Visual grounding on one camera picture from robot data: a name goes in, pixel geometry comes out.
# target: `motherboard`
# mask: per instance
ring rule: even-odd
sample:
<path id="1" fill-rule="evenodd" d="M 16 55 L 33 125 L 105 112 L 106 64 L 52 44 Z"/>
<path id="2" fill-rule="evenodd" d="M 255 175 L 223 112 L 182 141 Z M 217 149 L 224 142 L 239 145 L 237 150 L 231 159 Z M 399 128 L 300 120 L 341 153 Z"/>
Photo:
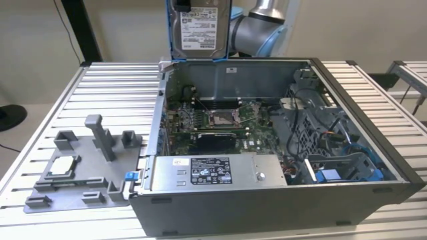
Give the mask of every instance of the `motherboard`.
<path id="1" fill-rule="evenodd" d="M 168 140 L 172 156 L 240 154 L 284 155 L 271 112 L 280 106 L 260 99 L 173 102 L 169 104 Z"/>

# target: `slotted metal table surface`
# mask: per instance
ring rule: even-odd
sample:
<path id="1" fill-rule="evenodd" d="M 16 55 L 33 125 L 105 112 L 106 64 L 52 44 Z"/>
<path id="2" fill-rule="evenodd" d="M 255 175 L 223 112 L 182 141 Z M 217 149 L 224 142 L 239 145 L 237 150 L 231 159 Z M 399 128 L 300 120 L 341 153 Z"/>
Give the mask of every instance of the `slotted metal table surface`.
<path id="1" fill-rule="evenodd" d="M 427 130 L 368 77 L 344 61 L 323 62 L 391 144 L 427 181 Z M 54 150 L 58 130 L 86 136 L 88 114 L 102 115 L 112 134 L 134 130 L 144 137 L 140 166 L 149 138 L 158 87 L 157 64 L 93 63 L 81 67 L 21 154 L 0 181 L 1 239 L 140 239 L 144 230 L 130 206 L 25 214 L 22 205 Z M 188 237 L 194 240 L 388 240 L 427 239 L 427 188 L 404 203 L 381 207 L 357 226 Z"/>
<path id="2" fill-rule="evenodd" d="M 395 61 L 387 72 L 396 74 L 427 97 L 427 61 Z"/>

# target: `hard drive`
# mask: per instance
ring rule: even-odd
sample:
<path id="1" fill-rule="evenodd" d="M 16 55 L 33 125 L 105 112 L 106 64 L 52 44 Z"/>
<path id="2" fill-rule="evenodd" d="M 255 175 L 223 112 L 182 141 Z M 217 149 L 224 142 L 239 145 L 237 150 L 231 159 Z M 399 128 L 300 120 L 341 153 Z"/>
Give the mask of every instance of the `hard drive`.
<path id="1" fill-rule="evenodd" d="M 166 11 L 172 58 L 225 58 L 231 0 L 168 0 Z"/>

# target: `warning label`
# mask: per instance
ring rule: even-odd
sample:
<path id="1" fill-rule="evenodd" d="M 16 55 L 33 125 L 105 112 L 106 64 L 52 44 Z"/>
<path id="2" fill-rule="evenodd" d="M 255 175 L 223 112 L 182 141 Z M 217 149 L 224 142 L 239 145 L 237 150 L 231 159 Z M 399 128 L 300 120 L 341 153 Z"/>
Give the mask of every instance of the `warning label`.
<path id="1" fill-rule="evenodd" d="M 228 157 L 205 157 L 190 159 L 190 183 L 232 184 L 232 169 Z"/>
<path id="2" fill-rule="evenodd" d="M 217 29 L 216 7 L 192 7 L 180 13 L 180 43 L 182 50 L 213 50 Z"/>

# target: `robotic arm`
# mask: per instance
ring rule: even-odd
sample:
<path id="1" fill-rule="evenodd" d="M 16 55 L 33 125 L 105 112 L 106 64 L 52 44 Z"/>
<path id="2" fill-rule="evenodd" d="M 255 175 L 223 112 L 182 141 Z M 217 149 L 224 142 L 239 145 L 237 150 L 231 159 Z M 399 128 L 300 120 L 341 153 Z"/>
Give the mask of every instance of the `robotic arm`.
<path id="1" fill-rule="evenodd" d="M 239 53 L 269 57 L 285 38 L 284 0 L 256 0 L 248 16 L 240 7 L 232 7 L 228 33 L 229 55 Z"/>

